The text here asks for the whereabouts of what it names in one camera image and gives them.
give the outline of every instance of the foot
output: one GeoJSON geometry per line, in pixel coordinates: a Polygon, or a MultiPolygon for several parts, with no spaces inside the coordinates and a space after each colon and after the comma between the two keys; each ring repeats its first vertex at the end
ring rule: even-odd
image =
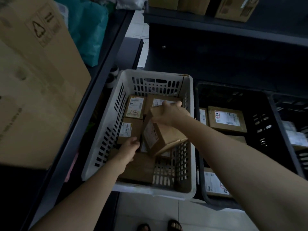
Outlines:
{"type": "Polygon", "coordinates": [[[138,226],[137,231],[151,231],[148,224],[141,224],[138,226]]]}
{"type": "Polygon", "coordinates": [[[168,231],[183,231],[183,229],[178,221],[170,220],[168,222],[168,231]]]}

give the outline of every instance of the person's right hand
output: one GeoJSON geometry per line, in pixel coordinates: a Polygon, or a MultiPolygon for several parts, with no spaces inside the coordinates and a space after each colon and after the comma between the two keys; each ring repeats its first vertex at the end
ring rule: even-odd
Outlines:
{"type": "Polygon", "coordinates": [[[182,106],[182,102],[178,101],[173,104],[163,102],[164,112],[161,116],[152,117],[153,123],[160,123],[166,126],[174,126],[174,123],[181,116],[190,116],[190,113],[182,106]]]}

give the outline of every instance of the black sandal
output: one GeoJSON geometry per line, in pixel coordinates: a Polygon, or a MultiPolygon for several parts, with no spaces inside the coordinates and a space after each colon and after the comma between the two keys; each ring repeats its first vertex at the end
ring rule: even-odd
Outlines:
{"type": "Polygon", "coordinates": [[[148,224],[141,224],[141,225],[139,225],[139,226],[137,227],[137,231],[141,231],[142,228],[144,228],[145,226],[147,226],[147,227],[148,227],[148,230],[151,231],[151,228],[150,228],[150,226],[149,226],[148,224]]]}
{"type": "Polygon", "coordinates": [[[168,229],[167,229],[167,231],[181,231],[180,229],[177,229],[177,228],[175,228],[175,227],[172,227],[172,223],[178,224],[178,225],[181,227],[181,229],[183,230],[181,224],[180,224],[178,221],[176,221],[176,220],[170,220],[170,221],[168,222],[168,229]]]}

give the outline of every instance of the dark shelf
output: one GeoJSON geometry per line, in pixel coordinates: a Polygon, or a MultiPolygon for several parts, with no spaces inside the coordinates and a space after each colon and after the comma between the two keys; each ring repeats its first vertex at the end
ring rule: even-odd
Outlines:
{"type": "Polygon", "coordinates": [[[28,230],[54,207],[133,14],[116,10],[110,16],[99,64],[88,68],[92,79],[51,168],[44,171],[0,166],[0,172],[6,175],[1,184],[5,196],[1,206],[3,226],[7,222],[10,230],[28,230]]]}
{"type": "Polygon", "coordinates": [[[308,46],[308,0],[260,0],[246,23],[147,7],[144,22],[308,46]]]}

